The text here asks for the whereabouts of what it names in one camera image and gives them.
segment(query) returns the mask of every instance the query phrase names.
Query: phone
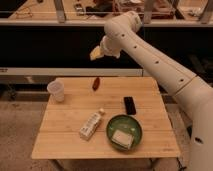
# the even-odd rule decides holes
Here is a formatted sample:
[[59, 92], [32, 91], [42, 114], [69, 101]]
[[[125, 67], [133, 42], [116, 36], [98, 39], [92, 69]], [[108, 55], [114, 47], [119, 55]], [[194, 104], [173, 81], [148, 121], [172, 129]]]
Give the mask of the phone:
[[77, 15], [84, 15], [85, 11], [83, 6], [80, 3], [74, 4], [74, 8]]
[[136, 114], [135, 103], [134, 103], [133, 97], [124, 97], [124, 104], [125, 104], [127, 115]]

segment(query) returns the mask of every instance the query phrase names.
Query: table leg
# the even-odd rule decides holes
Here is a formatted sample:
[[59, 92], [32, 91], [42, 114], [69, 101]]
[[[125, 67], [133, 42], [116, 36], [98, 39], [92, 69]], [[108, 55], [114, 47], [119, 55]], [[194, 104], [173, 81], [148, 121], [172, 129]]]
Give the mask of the table leg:
[[58, 171], [66, 171], [66, 169], [64, 169], [63, 166], [56, 159], [51, 159], [50, 162]]
[[157, 158], [154, 161], [152, 161], [152, 159], [150, 159], [150, 161], [151, 161], [151, 165], [149, 166], [149, 169], [154, 171], [155, 170], [155, 166], [157, 166], [157, 164], [159, 163], [160, 159]]

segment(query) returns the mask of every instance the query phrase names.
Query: black phone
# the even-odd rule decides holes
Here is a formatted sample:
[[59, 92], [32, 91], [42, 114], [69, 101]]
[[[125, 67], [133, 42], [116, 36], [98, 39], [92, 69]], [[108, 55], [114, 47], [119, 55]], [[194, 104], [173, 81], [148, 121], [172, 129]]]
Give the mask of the black phone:
[[136, 114], [135, 103], [132, 97], [124, 97], [124, 104], [128, 115]]

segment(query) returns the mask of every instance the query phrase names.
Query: white bottle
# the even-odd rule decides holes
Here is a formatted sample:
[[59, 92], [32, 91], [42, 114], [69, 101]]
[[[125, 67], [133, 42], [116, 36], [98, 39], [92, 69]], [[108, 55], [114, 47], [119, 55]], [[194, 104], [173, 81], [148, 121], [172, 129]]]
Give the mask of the white bottle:
[[83, 125], [83, 127], [80, 129], [79, 134], [80, 137], [84, 140], [89, 140], [90, 137], [95, 132], [96, 128], [101, 122], [101, 117], [104, 115], [104, 109], [101, 108], [98, 112], [94, 113], [87, 122]]

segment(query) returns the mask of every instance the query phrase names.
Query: white cup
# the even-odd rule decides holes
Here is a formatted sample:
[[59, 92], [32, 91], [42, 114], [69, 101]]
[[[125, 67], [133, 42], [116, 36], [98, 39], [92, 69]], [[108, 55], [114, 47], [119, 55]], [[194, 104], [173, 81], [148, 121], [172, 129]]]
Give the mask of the white cup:
[[52, 81], [47, 85], [47, 91], [57, 102], [64, 101], [64, 85], [60, 81]]

